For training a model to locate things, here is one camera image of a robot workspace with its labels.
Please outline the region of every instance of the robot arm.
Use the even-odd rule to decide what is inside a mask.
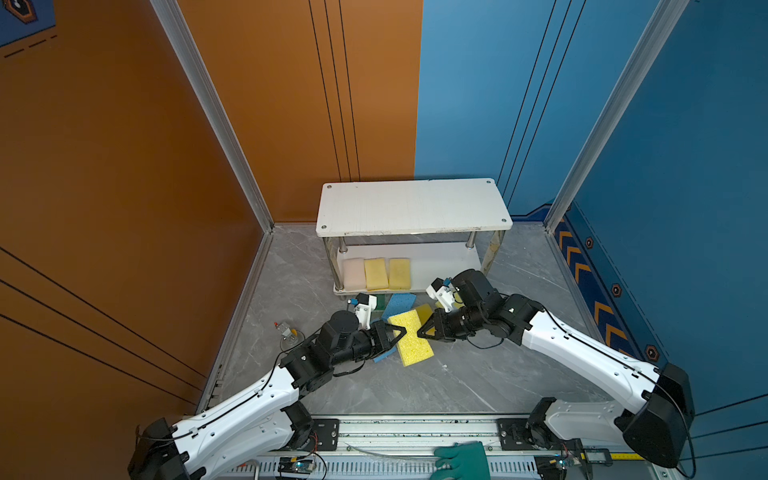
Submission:
[[[454,305],[451,286],[461,295],[463,306]],[[690,384],[682,369],[668,363],[659,370],[622,355],[552,316],[538,302],[501,295],[477,270],[461,272],[449,284],[437,279],[431,288],[432,298],[448,308],[432,314],[418,331],[420,337],[454,342],[486,329],[556,359],[623,407],[542,399],[528,419],[531,444],[550,449],[576,438],[623,441],[653,463],[677,465],[694,417]],[[355,313],[334,313],[318,332],[288,351],[279,365],[276,359],[267,375],[225,402],[171,426],[165,419],[149,425],[138,435],[128,466],[132,480],[216,478],[269,450],[309,445],[313,420],[300,400],[334,376],[359,370],[334,373],[336,366],[380,355],[406,333],[386,322],[358,330],[361,324],[366,327],[375,308],[369,301],[360,305]],[[427,333],[431,328],[432,335]]]
[[[138,436],[128,465],[131,479],[216,478],[270,450],[305,447],[313,420],[300,399],[345,374],[335,374],[335,366],[378,356],[406,333],[386,322],[375,322],[370,330],[358,330],[358,325],[354,313],[336,312],[235,396],[172,426],[165,419],[149,425]]]
[[[528,421],[532,443],[549,449],[577,437],[623,440],[657,465],[677,465],[694,418],[690,383],[682,369],[671,363],[658,369],[617,352],[578,332],[538,302],[518,294],[501,295],[477,270],[461,272],[452,285],[464,306],[450,312],[438,308],[418,331],[420,337],[454,342],[486,329],[557,360],[623,407],[543,399]]]

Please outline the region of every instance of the gray marble floor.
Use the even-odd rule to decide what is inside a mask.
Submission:
[[[275,322],[286,320],[309,334],[342,310],[333,294],[323,242],[314,226],[276,227],[256,292],[223,380],[233,395],[271,368],[280,351]],[[350,238],[355,243],[464,241],[465,234]],[[478,235],[485,252],[489,233]],[[516,223],[507,233],[488,278],[502,293],[522,293],[586,332],[556,258],[539,224]],[[425,303],[425,294],[416,304]],[[495,343],[482,333],[480,346]],[[597,386],[554,360],[510,342],[487,350],[467,342],[432,343],[435,356],[403,367],[397,353],[368,362],[361,372],[334,379],[303,403],[314,414],[419,412],[530,412],[543,396],[573,402],[601,401]]]

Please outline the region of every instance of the yellow measuring tape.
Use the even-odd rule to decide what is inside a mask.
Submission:
[[[645,460],[645,458],[639,456],[637,453],[611,453],[613,460]],[[584,454],[581,454],[581,459],[584,460]]]

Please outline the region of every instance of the white tabletop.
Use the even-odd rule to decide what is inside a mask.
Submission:
[[[324,184],[318,237],[509,230],[490,178]]]

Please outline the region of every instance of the green glove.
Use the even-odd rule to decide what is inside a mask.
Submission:
[[[485,458],[485,449],[482,443],[473,442],[467,445],[458,443],[452,447],[441,447],[435,450],[435,456],[439,457],[435,467],[447,465],[448,468],[438,470],[429,477],[429,480],[491,480],[491,472],[488,470],[488,460]]]

